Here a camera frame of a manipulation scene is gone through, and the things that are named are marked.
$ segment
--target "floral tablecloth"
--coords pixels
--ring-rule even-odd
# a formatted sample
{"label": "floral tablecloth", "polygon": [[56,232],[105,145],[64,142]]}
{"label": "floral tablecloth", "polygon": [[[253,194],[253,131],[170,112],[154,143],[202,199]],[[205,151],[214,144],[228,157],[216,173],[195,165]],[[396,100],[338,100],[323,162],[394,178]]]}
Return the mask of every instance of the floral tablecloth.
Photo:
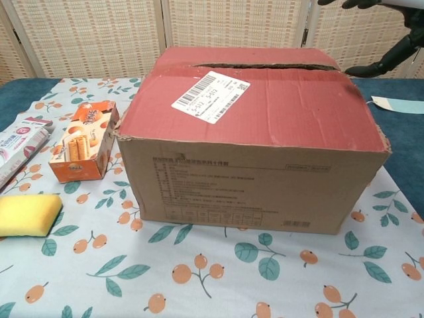
{"label": "floral tablecloth", "polygon": [[76,107],[122,114],[139,86],[63,79],[17,117],[56,129],[3,195],[64,208],[46,238],[0,238],[0,318],[422,317],[424,224],[384,168],[335,236],[142,221],[116,143],[103,180],[59,184],[48,161]]}

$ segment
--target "orange snack package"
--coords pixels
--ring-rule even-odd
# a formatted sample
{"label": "orange snack package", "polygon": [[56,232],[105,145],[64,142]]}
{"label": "orange snack package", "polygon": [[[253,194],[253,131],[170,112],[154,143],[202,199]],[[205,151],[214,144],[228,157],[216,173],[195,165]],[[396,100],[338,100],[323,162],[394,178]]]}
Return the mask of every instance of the orange snack package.
{"label": "orange snack package", "polygon": [[105,175],[118,120],[114,101],[78,107],[49,161],[59,182],[98,180]]}

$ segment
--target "red logo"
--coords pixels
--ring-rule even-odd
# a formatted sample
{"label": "red logo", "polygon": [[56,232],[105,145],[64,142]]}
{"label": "red logo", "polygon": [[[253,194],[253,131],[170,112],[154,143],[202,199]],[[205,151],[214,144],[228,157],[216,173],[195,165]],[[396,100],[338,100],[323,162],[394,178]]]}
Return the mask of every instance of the red logo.
{"label": "red logo", "polygon": [[16,133],[17,134],[27,134],[30,130],[31,130],[31,128],[29,128],[29,127],[21,127],[21,128],[18,128],[16,130]]}

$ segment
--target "yellow sponge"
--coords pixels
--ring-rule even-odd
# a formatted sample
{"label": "yellow sponge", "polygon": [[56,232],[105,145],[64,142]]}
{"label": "yellow sponge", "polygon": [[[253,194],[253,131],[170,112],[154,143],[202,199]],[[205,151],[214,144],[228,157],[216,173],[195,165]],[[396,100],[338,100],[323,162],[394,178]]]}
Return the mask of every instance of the yellow sponge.
{"label": "yellow sponge", "polygon": [[55,194],[0,197],[0,237],[45,237],[62,207]]}

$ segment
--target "cardboard box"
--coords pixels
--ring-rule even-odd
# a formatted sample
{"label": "cardboard box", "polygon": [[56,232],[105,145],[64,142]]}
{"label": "cardboard box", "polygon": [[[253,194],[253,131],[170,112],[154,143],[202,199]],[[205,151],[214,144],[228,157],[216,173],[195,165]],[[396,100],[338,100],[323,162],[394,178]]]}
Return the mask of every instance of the cardboard box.
{"label": "cardboard box", "polygon": [[[250,84],[213,125],[196,95],[213,95],[210,71]],[[335,234],[390,155],[359,90],[316,49],[170,48],[118,126],[155,221]]]}
{"label": "cardboard box", "polygon": [[105,175],[118,120],[114,101],[78,107],[49,162],[59,182],[98,180]]}

